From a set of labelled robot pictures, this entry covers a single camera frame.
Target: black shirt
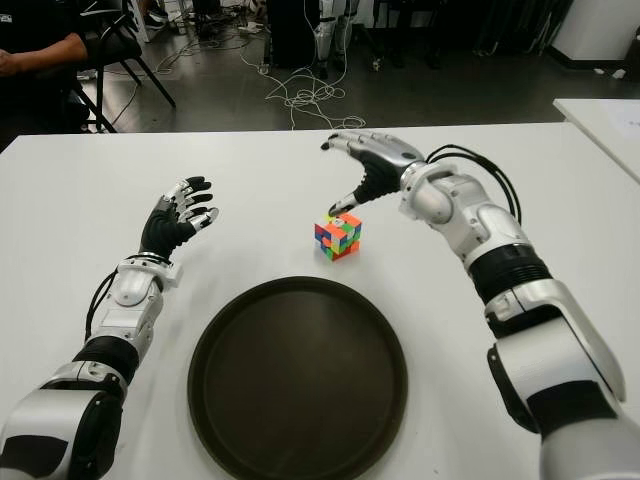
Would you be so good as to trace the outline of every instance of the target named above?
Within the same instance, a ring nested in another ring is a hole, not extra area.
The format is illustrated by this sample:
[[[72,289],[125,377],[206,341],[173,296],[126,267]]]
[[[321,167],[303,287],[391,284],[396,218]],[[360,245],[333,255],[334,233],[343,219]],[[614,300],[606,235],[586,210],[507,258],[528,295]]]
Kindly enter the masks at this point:
[[[72,32],[69,17],[57,0],[0,0],[0,49],[9,53],[41,50]],[[33,95],[32,75],[0,77],[0,103]]]

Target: white desk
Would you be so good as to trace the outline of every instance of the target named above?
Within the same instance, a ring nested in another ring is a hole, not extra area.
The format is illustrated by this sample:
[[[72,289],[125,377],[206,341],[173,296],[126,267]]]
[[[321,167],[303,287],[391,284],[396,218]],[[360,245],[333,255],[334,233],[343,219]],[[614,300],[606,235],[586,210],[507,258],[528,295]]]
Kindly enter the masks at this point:
[[[445,143],[498,163],[518,189],[524,226],[573,290],[626,373],[640,422],[637,314],[640,189],[573,125],[390,130],[425,152]],[[508,417],[486,365],[483,305],[441,236],[398,213],[397,195],[365,205],[362,249],[331,263],[313,223],[360,181],[328,132],[19,138],[0,155],[0,422],[82,345],[97,284],[135,252],[142,224],[177,179],[214,181],[221,213],[177,250],[185,275],[165,297],[156,337],[129,390],[110,479],[228,479],[193,433],[186,374],[213,316],[241,292],[289,275],[344,283],[395,329],[409,371],[406,416],[364,479],[536,479],[540,440]],[[489,193],[493,180],[475,166]]]
[[[553,105],[640,183],[640,100],[559,98]]]

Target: brown tray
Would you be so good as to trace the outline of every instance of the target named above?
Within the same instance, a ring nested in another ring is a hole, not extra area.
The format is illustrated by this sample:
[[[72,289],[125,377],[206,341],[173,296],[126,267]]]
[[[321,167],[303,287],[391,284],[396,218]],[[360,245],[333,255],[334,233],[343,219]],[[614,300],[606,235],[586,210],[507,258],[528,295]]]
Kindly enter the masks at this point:
[[[242,480],[345,480],[400,426],[402,348],[382,314],[339,283],[290,277],[243,293],[196,346],[189,408],[210,455]]]

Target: robot finger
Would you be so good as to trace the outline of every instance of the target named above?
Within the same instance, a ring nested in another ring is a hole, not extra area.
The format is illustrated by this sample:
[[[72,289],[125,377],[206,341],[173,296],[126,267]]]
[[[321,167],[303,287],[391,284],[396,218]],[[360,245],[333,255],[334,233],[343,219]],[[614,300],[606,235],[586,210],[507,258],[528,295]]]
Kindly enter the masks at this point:
[[[342,150],[358,161],[362,153],[368,149],[365,139],[361,138],[356,132],[334,133],[322,144],[321,148],[323,150],[329,150],[331,148]]]
[[[360,205],[360,203],[356,200],[356,197],[353,193],[350,193],[342,200],[338,200],[334,203],[329,209],[329,216],[335,217],[342,213],[346,213],[349,210],[353,210],[355,207]]]
[[[202,178],[202,181],[199,182],[189,182],[189,186],[182,190],[184,196],[189,196],[195,192],[203,192],[205,190],[209,190],[211,188],[211,182],[205,182],[204,177],[194,177],[194,178]]]
[[[167,191],[162,198],[171,203],[181,203],[184,200],[185,189],[189,188],[189,182],[187,180],[181,180],[176,183],[171,190]]]
[[[374,149],[384,147],[388,143],[385,139],[386,135],[369,132],[368,130],[341,130],[334,135],[351,142],[356,142],[361,145],[367,145]]]
[[[424,161],[424,157],[418,150],[393,135],[360,132],[360,142],[366,149],[376,152],[382,157],[402,158],[407,164],[419,160]]]
[[[200,195],[191,195],[184,199],[184,201],[177,206],[177,211],[179,215],[182,215],[187,207],[192,205],[196,205],[198,203],[208,202],[213,198],[213,195],[210,193],[202,193]]]
[[[203,213],[205,213],[207,211],[208,211],[207,207],[196,207],[196,208],[192,208],[191,210],[185,210],[178,217],[178,221],[179,222],[184,222],[186,220],[189,220],[192,217],[195,217],[196,215],[202,215]]]
[[[189,223],[193,226],[196,232],[199,232],[203,228],[208,227],[213,221],[218,218],[220,211],[217,208],[210,208],[201,215],[196,215],[189,220]]]

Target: colorful cube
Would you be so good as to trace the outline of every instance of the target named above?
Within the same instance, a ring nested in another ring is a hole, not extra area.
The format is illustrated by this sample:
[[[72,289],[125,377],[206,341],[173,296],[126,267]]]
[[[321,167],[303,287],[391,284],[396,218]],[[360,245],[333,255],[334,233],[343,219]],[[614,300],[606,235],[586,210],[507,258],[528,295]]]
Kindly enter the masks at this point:
[[[331,261],[338,260],[360,249],[360,231],[362,222],[353,215],[343,213],[329,218],[321,227],[315,224],[315,237],[320,248]]]

